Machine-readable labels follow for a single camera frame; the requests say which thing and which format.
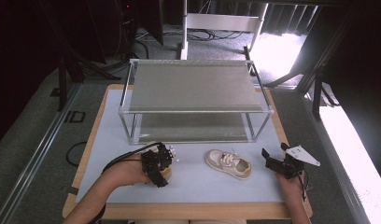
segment beige sneaker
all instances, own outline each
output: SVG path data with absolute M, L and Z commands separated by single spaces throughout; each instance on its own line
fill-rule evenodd
M 246 180 L 251 175 L 251 163 L 236 153 L 211 149 L 205 153 L 205 162 L 214 170 L 227 173 L 240 180 Z

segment wooden edge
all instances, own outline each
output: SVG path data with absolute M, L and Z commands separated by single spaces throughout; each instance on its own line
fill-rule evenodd
M 270 93 L 270 91 L 266 91 L 266 95 L 270 103 L 272 104 L 272 109 L 275 111 L 272 115 L 272 121 L 273 121 L 273 124 L 275 125 L 275 131 L 277 132 L 278 140 L 288 145 L 289 142 L 287 140 L 287 135 L 284 132 L 284 128 L 281 123 L 280 117 L 278 113 L 276 112 L 277 110 L 275 108 L 275 101 L 273 100 L 272 94 Z M 306 209 L 307 215 L 311 217 L 313 215 L 313 210 L 308 198 L 306 198 L 306 201 L 304 202 L 304 208 Z
M 123 90 L 123 85 L 112 84 L 106 89 L 88 144 L 72 184 L 74 188 L 79 188 L 85 174 L 109 90 Z M 276 111 L 271 93 L 267 91 L 266 94 L 273 110 Z M 272 115 L 272 121 L 279 141 L 288 143 L 276 112 Z M 76 198 L 76 195 L 68 194 L 63 208 L 63 217 L 67 217 L 75 208 L 77 205 Z M 311 217 L 313 211 L 307 199 L 304 207 L 307 215 Z M 220 219 L 288 219 L 289 212 L 284 203 L 108 203 L 103 216 L 104 219 L 211 219 L 211 217 L 219 217 Z
M 92 131 L 89 136 L 88 143 L 86 144 L 85 150 L 83 152 L 82 158 L 78 166 L 77 173 L 75 174 L 74 181 L 72 182 L 73 188 L 79 189 L 80 183 L 83 179 L 83 176 L 85 175 L 89 157 L 91 156 L 91 153 L 92 153 L 92 145 L 94 144 L 94 139 L 95 139 L 95 136 L 97 135 L 98 127 L 100 126 L 101 117 L 103 116 L 104 109 L 106 108 L 106 97 L 108 96 L 109 90 L 123 90 L 123 85 L 111 84 L 106 88 L 106 93 L 104 94 L 103 101 L 100 105 L 100 108 L 98 109 L 98 113 L 94 121 L 94 124 L 92 126 Z M 63 208 L 63 217 L 67 217 L 69 213 L 77 205 L 76 198 L 77 198 L 76 195 L 73 195 L 70 193 L 68 194 L 64 204 L 64 208 Z

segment person's arm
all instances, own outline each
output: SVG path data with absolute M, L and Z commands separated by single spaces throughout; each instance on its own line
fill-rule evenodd
M 310 224 L 310 218 L 303 205 L 302 186 L 298 178 L 286 179 L 283 175 L 275 174 L 286 200 L 289 215 L 293 224 Z
M 102 210 L 112 191 L 120 186 L 150 183 L 142 171 L 141 154 L 134 154 L 107 169 L 71 211 L 64 223 L 89 223 Z

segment glass shelf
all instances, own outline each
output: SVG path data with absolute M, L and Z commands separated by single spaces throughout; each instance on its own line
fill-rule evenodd
M 273 110 L 248 65 L 131 61 L 119 109 L 129 142 L 256 141 Z

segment bright light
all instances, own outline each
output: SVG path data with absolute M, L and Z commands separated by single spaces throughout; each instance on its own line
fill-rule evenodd
M 342 107 L 322 106 L 320 116 L 371 223 L 381 223 L 381 177 Z
M 283 77 L 293 66 L 303 41 L 304 38 L 297 35 L 262 34 L 255 42 L 250 57 L 259 68 L 271 72 L 276 78 Z

